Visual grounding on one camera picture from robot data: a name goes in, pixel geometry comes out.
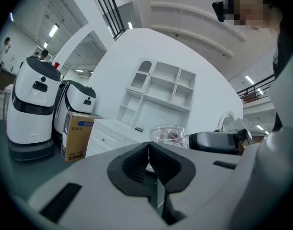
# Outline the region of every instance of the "black railing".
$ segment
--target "black railing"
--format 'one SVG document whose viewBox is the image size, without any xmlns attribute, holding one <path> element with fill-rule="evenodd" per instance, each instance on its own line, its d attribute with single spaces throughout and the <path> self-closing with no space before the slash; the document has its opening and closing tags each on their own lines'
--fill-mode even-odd
<svg viewBox="0 0 293 230">
<path fill-rule="evenodd" d="M 112 36 L 114 39 L 118 38 L 123 32 L 125 32 L 125 28 L 116 5 L 115 0 L 97 0 L 100 8 L 106 18 L 106 22 L 108 23 Z"/>
<path fill-rule="evenodd" d="M 274 82 L 274 74 L 263 79 L 262 81 L 255 83 L 254 85 L 237 92 L 238 96 L 242 100 L 242 103 L 249 103 L 256 100 L 260 100 L 264 97 L 267 97 L 268 89 Z"/>
</svg>

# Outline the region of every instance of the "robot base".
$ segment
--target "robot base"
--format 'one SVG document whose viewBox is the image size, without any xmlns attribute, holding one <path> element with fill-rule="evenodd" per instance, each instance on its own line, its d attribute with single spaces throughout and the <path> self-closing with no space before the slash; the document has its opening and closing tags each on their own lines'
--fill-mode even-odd
<svg viewBox="0 0 293 230">
<path fill-rule="evenodd" d="M 58 148 L 61 148 L 61 144 L 62 144 L 62 134 L 60 134 L 53 126 L 52 128 L 52 138 L 54 143 L 56 144 L 56 146 L 58 146 Z"/>
<path fill-rule="evenodd" d="M 54 143 L 52 139 L 34 144 L 17 144 L 8 141 L 9 155 L 16 161 L 34 161 L 53 154 Z"/>
</svg>

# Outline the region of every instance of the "drawer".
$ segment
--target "drawer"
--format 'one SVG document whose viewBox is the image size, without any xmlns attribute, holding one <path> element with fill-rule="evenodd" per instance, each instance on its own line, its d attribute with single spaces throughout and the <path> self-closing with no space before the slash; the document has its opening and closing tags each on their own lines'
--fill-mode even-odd
<svg viewBox="0 0 293 230">
<path fill-rule="evenodd" d="M 111 131 L 110 129 L 94 123 L 90 140 L 105 151 L 111 151 L 123 146 L 125 138 Z"/>
<path fill-rule="evenodd" d="M 95 145 L 91 140 L 88 141 L 86 157 L 93 156 L 105 152 L 99 146 Z"/>
<path fill-rule="evenodd" d="M 126 147 L 126 146 L 134 145 L 134 144 L 136 144 L 136 142 L 133 142 L 130 139 L 125 139 L 125 142 L 124 142 L 124 145 L 123 146 Z"/>
</svg>

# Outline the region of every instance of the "red object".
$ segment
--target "red object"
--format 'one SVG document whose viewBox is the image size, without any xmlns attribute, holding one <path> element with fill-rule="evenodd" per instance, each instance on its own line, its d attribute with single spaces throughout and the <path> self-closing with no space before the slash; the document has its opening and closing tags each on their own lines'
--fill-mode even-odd
<svg viewBox="0 0 293 230">
<path fill-rule="evenodd" d="M 54 64 L 54 68 L 57 69 L 57 68 L 59 67 L 59 65 L 60 65 L 60 64 L 59 64 L 58 62 L 55 62 L 55 64 Z"/>
</svg>

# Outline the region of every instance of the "person in white shirt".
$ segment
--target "person in white shirt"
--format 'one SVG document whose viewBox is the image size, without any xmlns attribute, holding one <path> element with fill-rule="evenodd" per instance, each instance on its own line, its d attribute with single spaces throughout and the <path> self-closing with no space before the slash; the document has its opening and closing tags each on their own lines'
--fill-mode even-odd
<svg viewBox="0 0 293 230">
<path fill-rule="evenodd" d="M 7 54 L 8 50 L 10 49 L 11 45 L 9 44 L 10 38 L 6 37 L 4 44 L 0 46 L 0 68 L 4 64 L 5 54 Z"/>
</svg>

